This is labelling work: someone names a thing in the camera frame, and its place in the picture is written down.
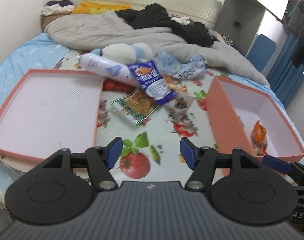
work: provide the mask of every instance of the open pink box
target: open pink box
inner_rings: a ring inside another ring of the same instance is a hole
[[[231,153],[234,147],[242,147],[256,156],[251,133],[260,120],[267,130],[269,155],[289,162],[304,156],[298,137],[268,94],[228,78],[215,77],[205,100],[219,152]]]
[[[0,108],[0,153],[41,162],[94,146],[102,86],[87,71],[29,70]]]

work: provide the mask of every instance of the comforter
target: comforter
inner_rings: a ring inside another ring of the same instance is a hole
[[[182,63],[199,54],[207,60],[209,67],[224,67],[235,75],[269,86],[267,79],[243,55],[226,44],[215,42],[210,48],[187,44],[167,27],[134,30],[111,11],[101,15],[60,17],[51,22],[45,31],[52,40],[72,49],[93,50],[115,43],[132,45],[144,42],[161,48]]]

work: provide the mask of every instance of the white bottle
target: white bottle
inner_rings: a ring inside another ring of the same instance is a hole
[[[76,56],[76,59],[79,60],[79,64],[84,70],[91,71],[95,74],[114,79],[130,86],[140,86],[126,65],[94,53]]]

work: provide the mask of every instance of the blue curtain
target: blue curtain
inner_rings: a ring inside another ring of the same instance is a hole
[[[281,54],[267,77],[271,89],[285,107],[290,103],[303,79],[304,66],[295,68],[291,60],[292,53],[297,48],[297,43],[298,38],[290,33]]]

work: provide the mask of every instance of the metal screw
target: metal screw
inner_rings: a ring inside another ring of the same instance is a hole
[[[115,186],[115,183],[111,180],[104,180],[101,181],[99,186],[103,189],[112,189]]]
[[[203,183],[198,180],[192,180],[188,183],[188,187],[192,189],[199,189],[203,187]]]

